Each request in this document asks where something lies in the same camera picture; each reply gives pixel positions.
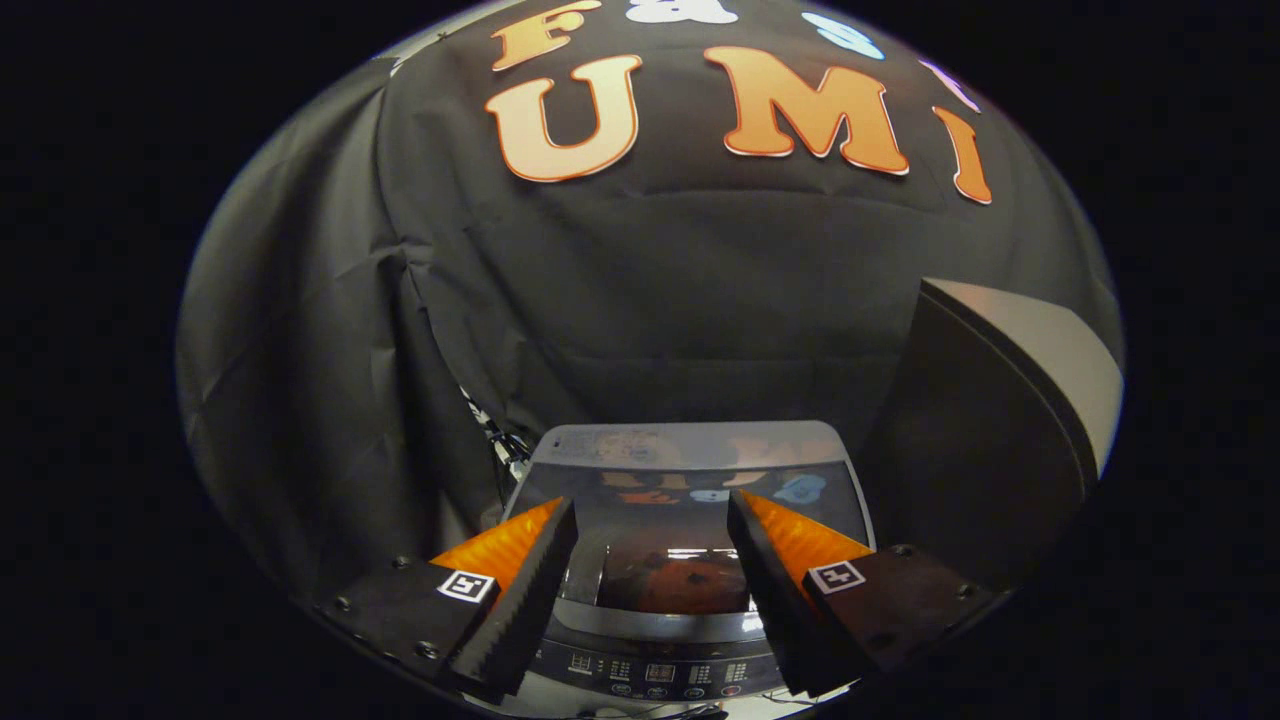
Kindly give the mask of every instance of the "black backdrop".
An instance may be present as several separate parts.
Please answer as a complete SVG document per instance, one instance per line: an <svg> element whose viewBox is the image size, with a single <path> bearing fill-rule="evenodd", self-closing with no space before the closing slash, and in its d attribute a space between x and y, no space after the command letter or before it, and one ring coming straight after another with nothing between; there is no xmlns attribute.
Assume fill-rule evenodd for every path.
<svg viewBox="0 0 1280 720"><path fill-rule="evenodd" d="M6 10L14 356L33 372L17 410L35 430L9 496L14 716L448 716L289 606L224 528L186 456L172 329L202 225L257 146L458 6ZM1268 181L1243 128L1262 102L1238 91L1274 55L1260 19L1217 8L847 5L1057 163L1110 255L1130 346L1116 450L1076 527L1004 612L872 698L877 717L1260 716L1254 538L1272 491L1240 480L1263 410L1245 191Z"/></svg>

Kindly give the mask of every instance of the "white letter cutout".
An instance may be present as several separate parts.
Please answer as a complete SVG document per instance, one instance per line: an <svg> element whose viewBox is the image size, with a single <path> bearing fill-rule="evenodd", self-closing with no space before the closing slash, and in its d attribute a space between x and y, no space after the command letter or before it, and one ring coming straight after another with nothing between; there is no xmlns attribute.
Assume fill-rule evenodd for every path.
<svg viewBox="0 0 1280 720"><path fill-rule="evenodd" d="M627 10L627 19L637 23L678 23L696 20L710 24L737 22L737 15L726 10L719 0L631 0L635 8Z"/></svg>

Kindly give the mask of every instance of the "digital display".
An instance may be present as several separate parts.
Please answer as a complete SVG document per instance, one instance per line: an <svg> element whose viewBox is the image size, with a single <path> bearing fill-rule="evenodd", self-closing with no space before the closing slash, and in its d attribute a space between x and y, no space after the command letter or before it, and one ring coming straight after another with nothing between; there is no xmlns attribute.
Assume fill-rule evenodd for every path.
<svg viewBox="0 0 1280 720"><path fill-rule="evenodd" d="M676 679L676 666L650 665L644 671L644 679L650 683L669 683Z"/></svg>
<svg viewBox="0 0 1280 720"><path fill-rule="evenodd" d="M662 615L749 612L728 537L730 493L742 488L867 542L844 462L756 470L623 470L535 462L511 514L572 497L579 542L561 597Z"/></svg>

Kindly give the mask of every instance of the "gray panel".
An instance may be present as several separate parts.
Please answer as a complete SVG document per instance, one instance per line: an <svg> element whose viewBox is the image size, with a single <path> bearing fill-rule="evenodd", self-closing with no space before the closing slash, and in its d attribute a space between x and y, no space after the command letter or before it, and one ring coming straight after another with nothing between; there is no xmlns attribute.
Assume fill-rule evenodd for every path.
<svg viewBox="0 0 1280 720"><path fill-rule="evenodd" d="M1053 380L1084 424L1098 477L1106 465L1124 377L1106 346L1075 313L1012 292L924 278L998 328Z"/></svg>

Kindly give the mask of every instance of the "washing machine lid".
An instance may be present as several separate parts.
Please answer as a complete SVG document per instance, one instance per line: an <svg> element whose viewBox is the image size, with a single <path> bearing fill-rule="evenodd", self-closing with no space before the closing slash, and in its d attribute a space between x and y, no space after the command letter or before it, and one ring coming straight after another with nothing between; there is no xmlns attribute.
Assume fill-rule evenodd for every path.
<svg viewBox="0 0 1280 720"><path fill-rule="evenodd" d="M553 451L557 442L563 448L581 432L553 432L544 438L507 515L554 497L573 498L579 542L559 591L561 621L582 632L672 639L650 635L667 635L659 628L699 616L699 626L719 619L737 629L741 637L735 639L755 637L755 628L744 623L755 615L754 602L726 527L727 501L735 488L769 497L873 544L856 475L841 445L819 454L814 452L817 446L804 446L795 437L762 445L760 437L769 434L771 425L792 430L809 425L762 423L751 428L751 441L739 443L759 452L735 451L708 460L705 451L717 445L733 446L717 442L714 436L732 434L735 425L744 424L703 425L716 428L698 446L704 456L699 457L698 450L686 451L678 461L669 452L664 455L672 443L653 441L662 430L593 430L591 452L575 457ZM690 427L668 425L681 428L675 436L686 439ZM645 436L650 442L636 441ZM728 639L714 634L718 641Z"/></svg>

